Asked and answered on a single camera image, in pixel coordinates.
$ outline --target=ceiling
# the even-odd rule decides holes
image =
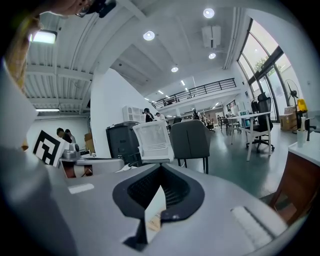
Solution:
[[[207,7],[206,1],[117,0],[105,18],[44,13],[40,21],[44,29],[57,32],[57,41],[31,43],[26,96],[36,108],[87,115],[98,67],[115,69],[144,96],[182,79],[194,85],[193,75],[224,66],[235,18],[233,7],[212,6],[215,15],[207,19]],[[221,26],[215,59],[208,58],[213,50],[202,41],[201,28],[208,25]],[[148,30],[156,35],[152,41],[143,39]],[[171,72],[174,66],[179,67],[176,73]]]

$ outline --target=white desk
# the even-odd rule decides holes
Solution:
[[[263,135],[269,136],[269,156],[271,156],[271,135],[270,135],[270,124],[269,124],[269,117],[268,117],[268,114],[270,114],[270,113],[271,112],[263,112],[263,113],[246,114],[246,115],[239,115],[239,116],[233,116],[233,117],[227,118],[228,120],[231,120],[231,122],[232,122],[232,124],[231,124],[231,145],[234,143],[234,133],[235,133],[234,120],[250,119],[250,129],[245,129],[244,127],[243,128],[242,127],[236,128],[236,129],[241,129],[246,132],[245,135],[246,135],[247,142],[248,142],[247,133],[250,133],[249,150],[248,150],[248,155],[246,158],[247,161],[250,160],[251,150],[252,150],[252,142],[254,141],[255,137],[258,137],[258,136],[263,136]],[[255,117],[263,116],[263,115],[265,115],[268,130],[263,131],[263,132],[254,131]]]
[[[306,141],[302,147],[298,147],[297,142],[293,143],[288,151],[320,167],[320,133],[311,132],[310,141]]]

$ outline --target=yellow object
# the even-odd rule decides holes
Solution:
[[[300,111],[308,111],[306,102],[303,98],[298,99],[298,107]]]

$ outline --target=tree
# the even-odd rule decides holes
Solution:
[[[258,71],[258,69],[267,61],[268,59],[268,56],[266,56],[265,58],[261,58],[259,61],[257,61],[255,64],[254,64],[254,67],[253,67],[253,70],[254,72],[256,73]],[[279,70],[281,70],[281,66],[280,65],[277,65],[277,68]],[[267,75],[268,77],[270,77],[273,73],[275,72],[275,69],[272,69]]]

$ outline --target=cardboard box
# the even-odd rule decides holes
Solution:
[[[96,153],[91,132],[84,135],[84,142],[86,150],[90,150],[91,153]]]
[[[297,118],[295,114],[279,115],[280,128],[283,131],[292,131],[297,128]]]

